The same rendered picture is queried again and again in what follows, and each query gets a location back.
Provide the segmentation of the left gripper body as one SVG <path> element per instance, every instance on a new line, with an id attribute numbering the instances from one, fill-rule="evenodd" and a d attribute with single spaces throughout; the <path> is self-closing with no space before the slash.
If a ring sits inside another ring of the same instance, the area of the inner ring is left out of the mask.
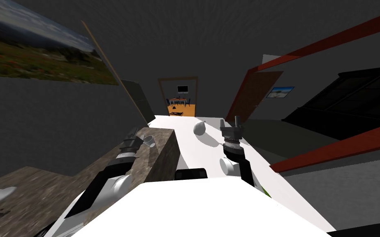
<path id="1" fill-rule="evenodd" d="M 143 143 L 143 139 L 137 136 L 138 128 L 133 128 L 123 140 L 121 151 L 137 151 Z"/>

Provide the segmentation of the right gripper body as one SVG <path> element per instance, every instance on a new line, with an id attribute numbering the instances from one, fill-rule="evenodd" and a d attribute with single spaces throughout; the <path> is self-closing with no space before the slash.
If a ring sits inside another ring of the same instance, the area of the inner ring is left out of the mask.
<path id="1" fill-rule="evenodd" d="M 222 136 L 225 139 L 241 140 L 243 137 L 243 126 L 238 127 L 221 127 Z"/>

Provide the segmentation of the white mug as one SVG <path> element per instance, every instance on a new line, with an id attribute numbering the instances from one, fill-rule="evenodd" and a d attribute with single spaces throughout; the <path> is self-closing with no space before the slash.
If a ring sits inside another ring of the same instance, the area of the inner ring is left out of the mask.
<path id="1" fill-rule="evenodd" d="M 146 145 L 150 148 L 153 148 L 155 146 L 155 140 L 154 140 L 154 137 L 152 135 L 143 134 L 140 138 L 143 140 L 144 145 Z"/>

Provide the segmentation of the white pear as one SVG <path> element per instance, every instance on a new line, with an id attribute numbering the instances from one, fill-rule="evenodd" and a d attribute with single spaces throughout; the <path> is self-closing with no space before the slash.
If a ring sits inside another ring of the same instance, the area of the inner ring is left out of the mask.
<path id="1" fill-rule="evenodd" d="M 205 121 L 199 121 L 195 123 L 193 127 L 193 133 L 197 136 L 202 136 L 206 132 Z"/>

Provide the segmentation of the brown door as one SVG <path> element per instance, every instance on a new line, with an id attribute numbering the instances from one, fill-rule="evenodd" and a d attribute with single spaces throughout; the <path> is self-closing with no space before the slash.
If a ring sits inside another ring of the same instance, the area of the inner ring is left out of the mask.
<path id="1" fill-rule="evenodd" d="M 276 83 L 283 72 L 255 72 L 245 80 L 232 103 L 226 121 L 234 122 L 234 117 L 239 116 L 241 122 L 245 122 L 255 111 L 267 92 Z"/>

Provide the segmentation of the dark grey door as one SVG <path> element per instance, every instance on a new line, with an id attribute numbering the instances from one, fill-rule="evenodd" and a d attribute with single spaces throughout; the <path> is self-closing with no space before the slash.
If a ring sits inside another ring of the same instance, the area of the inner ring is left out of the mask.
<path id="1" fill-rule="evenodd" d="M 130 94 L 131 98 L 137 105 L 145 121 L 147 123 L 152 122 L 155 119 L 155 115 L 141 88 L 140 83 L 136 81 L 128 81 L 128 80 L 121 80 L 121 82 L 123 83 L 128 94 Z"/>

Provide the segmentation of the dining table with chairs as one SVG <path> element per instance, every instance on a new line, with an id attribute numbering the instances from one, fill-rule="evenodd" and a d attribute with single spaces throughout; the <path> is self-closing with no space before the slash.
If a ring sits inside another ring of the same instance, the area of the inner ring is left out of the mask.
<path id="1" fill-rule="evenodd" d="M 169 104 L 169 106 L 175 106 L 175 105 L 184 105 L 185 107 L 187 105 L 190 105 L 190 98 L 171 98 L 171 99 L 166 99 L 166 102 Z"/>

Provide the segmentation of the small blue picture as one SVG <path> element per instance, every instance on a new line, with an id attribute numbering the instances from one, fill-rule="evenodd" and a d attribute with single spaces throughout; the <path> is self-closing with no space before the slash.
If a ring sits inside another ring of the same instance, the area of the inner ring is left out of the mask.
<path id="1" fill-rule="evenodd" d="M 285 98 L 294 87 L 274 87 L 266 98 Z"/>

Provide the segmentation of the black cabinet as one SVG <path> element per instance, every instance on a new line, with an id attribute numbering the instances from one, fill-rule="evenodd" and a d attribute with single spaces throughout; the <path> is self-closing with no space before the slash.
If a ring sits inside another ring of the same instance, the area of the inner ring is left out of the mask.
<path id="1" fill-rule="evenodd" d="M 343 140 L 380 127 L 380 68 L 342 72 L 284 122 Z"/>

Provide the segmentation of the large landscape picture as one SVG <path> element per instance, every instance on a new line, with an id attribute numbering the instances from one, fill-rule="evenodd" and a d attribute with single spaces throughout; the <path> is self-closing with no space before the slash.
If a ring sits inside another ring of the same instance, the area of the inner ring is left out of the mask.
<path id="1" fill-rule="evenodd" d="M 88 38 L 12 0 L 0 0 L 0 77 L 117 85 Z"/>

